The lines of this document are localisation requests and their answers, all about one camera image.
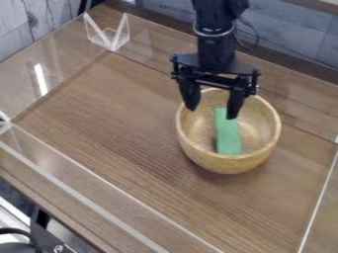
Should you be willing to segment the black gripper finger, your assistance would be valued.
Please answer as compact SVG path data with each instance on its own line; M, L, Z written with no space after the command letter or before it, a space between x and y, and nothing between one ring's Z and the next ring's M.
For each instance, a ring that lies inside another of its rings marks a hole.
M201 101L201 85L194 80L179 79L178 88L184 106L194 111Z
M230 98L227 102L227 119L234 120L238 118L243 103L245 103L245 88L235 87L230 91Z

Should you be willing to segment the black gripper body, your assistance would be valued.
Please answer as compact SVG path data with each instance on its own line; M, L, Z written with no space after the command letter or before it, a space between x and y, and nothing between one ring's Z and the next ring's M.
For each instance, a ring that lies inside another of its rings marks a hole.
M196 52L174 54L171 78L194 80L206 85L231 91L245 88L246 98L258 92L261 71L242 62L235 53L237 38L234 27L207 30L192 25L196 34Z

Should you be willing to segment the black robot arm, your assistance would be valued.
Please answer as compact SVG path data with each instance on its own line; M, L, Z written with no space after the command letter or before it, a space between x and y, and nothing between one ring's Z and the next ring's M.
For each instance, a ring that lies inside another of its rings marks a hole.
M261 71L237 56L235 23L250 7L249 0L191 0L195 10L192 30L196 52L174 54L171 78L178 83L186 107L201 102L201 86L230 91L229 120L239 116L245 100L258 92Z

